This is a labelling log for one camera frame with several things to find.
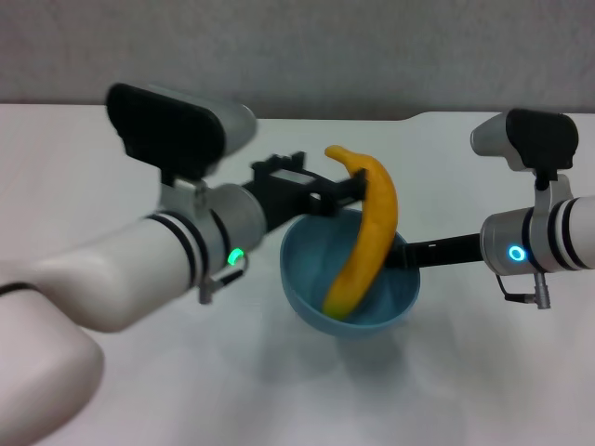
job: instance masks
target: yellow banana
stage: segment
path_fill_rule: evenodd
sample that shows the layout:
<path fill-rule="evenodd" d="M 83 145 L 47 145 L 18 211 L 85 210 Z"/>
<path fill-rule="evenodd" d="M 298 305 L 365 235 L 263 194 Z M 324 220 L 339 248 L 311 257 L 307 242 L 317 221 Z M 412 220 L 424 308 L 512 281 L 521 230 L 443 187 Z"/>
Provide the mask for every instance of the yellow banana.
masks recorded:
<path fill-rule="evenodd" d="M 344 164 L 352 177 L 365 169 L 367 181 L 357 241 L 323 303 L 326 316 L 343 320 L 362 301 L 389 253 L 398 223 L 397 192 L 389 173 L 375 158 L 341 146 L 330 146 L 324 153 Z"/>

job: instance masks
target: gray wall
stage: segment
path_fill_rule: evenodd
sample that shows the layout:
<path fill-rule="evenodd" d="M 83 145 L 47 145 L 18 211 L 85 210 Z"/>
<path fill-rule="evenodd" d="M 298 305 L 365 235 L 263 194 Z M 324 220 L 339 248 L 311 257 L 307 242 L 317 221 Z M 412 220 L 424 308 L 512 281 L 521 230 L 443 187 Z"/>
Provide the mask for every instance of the gray wall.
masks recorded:
<path fill-rule="evenodd" d="M 593 0 L 0 0 L 0 101 L 115 81 L 260 117 L 595 109 Z"/>

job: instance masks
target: light blue plastic bowl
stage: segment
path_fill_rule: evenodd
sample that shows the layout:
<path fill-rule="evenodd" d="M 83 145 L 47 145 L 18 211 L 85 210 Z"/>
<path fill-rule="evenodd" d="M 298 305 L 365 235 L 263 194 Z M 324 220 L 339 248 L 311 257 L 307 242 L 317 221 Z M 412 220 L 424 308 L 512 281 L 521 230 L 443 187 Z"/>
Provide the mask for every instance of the light blue plastic bowl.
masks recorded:
<path fill-rule="evenodd" d="M 289 304 L 307 324 L 336 337 L 373 335 L 394 325 L 419 293 L 419 269 L 383 269 L 345 321 L 321 312 L 326 292 L 355 244 L 361 221 L 362 213 L 351 209 L 331 218 L 304 216 L 289 228 L 281 245 L 281 280 Z"/>

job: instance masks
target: black stripe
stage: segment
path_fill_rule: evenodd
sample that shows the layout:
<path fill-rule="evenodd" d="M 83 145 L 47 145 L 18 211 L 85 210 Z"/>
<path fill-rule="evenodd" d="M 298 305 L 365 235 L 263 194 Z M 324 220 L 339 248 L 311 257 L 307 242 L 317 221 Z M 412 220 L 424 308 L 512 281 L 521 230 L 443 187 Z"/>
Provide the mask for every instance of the black stripe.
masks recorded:
<path fill-rule="evenodd" d="M 549 242 L 549 249 L 551 253 L 554 254 L 554 258 L 560 264 L 560 266 L 564 269 L 569 271 L 578 271 L 578 269 L 574 269 L 568 262 L 564 260 L 562 253 L 560 252 L 560 248 L 558 247 L 558 243 L 556 242 L 556 218 L 558 217 L 558 212 L 562 207 L 564 202 L 559 202 L 554 205 L 549 213 L 548 217 L 548 242 Z"/>
<path fill-rule="evenodd" d="M 577 198 L 573 199 L 566 205 L 564 209 L 564 214 L 562 215 L 562 240 L 564 241 L 564 248 L 566 248 L 566 252 L 568 256 L 573 259 L 580 268 L 582 269 L 590 269 L 587 265 L 583 263 L 583 261 L 578 257 L 578 254 L 573 247 L 573 242 L 570 239 L 570 212 L 573 209 L 573 206 L 576 203 Z"/>
<path fill-rule="evenodd" d="M 196 245 L 198 246 L 199 255 L 201 257 L 201 262 L 203 263 L 203 271 L 202 277 L 206 275 L 208 272 L 208 249 L 206 248 L 205 239 L 203 238 L 201 231 L 196 228 L 196 225 L 191 222 L 191 220 L 182 214 L 174 211 L 162 211 L 160 214 L 165 214 L 167 216 L 172 216 L 176 220 L 178 220 L 182 225 L 186 227 L 186 229 L 192 234 Z"/>
<path fill-rule="evenodd" d="M 194 260 L 194 252 L 192 250 L 192 245 L 190 244 L 190 241 L 184 234 L 184 231 L 178 228 L 178 226 L 176 226 L 176 223 L 174 223 L 168 218 L 165 218 L 164 216 L 158 216 L 156 214 L 153 214 L 152 216 L 147 216 L 147 218 L 149 220 L 158 221 L 166 228 L 171 230 L 171 232 L 178 238 L 180 244 L 182 245 L 182 248 L 184 248 L 186 257 L 188 258 L 188 265 L 190 266 L 189 286 L 192 288 L 194 286 L 194 280 L 196 279 L 196 260 Z"/>
<path fill-rule="evenodd" d="M 227 232 L 227 228 L 223 224 L 223 220 L 221 217 L 215 212 L 213 209 L 210 209 L 211 216 L 215 221 L 215 224 L 219 228 L 219 232 L 221 233 L 221 237 L 223 238 L 223 248 L 225 249 L 225 257 L 227 259 L 228 255 L 231 253 L 231 241 L 230 241 L 230 234 Z"/>
<path fill-rule="evenodd" d="M 531 217 L 533 216 L 533 207 L 527 211 L 527 214 L 524 216 L 524 220 L 522 221 L 522 232 L 521 232 L 521 240 L 522 240 L 522 247 L 527 253 L 527 258 L 529 259 L 529 263 L 533 265 L 538 272 L 546 273 L 547 271 L 539 265 L 537 262 L 536 257 L 533 255 L 533 250 L 531 249 L 531 237 L 529 236 L 529 228 L 531 226 Z"/>
<path fill-rule="evenodd" d="M 14 293 L 15 291 L 22 291 L 22 290 L 32 290 L 37 291 L 39 290 L 30 283 L 27 282 L 13 282 L 8 283 L 6 285 L 0 285 L 0 296 L 7 295 L 8 293 Z"/>

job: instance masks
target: green led light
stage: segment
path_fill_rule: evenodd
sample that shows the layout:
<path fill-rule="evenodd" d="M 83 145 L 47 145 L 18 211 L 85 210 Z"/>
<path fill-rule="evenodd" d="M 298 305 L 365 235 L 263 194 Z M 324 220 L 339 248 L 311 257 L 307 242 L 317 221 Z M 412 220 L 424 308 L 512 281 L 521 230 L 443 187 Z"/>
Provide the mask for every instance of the green led light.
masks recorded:
<path fill-rule="evenodd" d="M 227 257 L 227 263 L 234 266 L 237 261 L 244 256 L 244 251 L 240 248 L 235 248 L 233 251 L 230 252 L 230 256 Z"/>

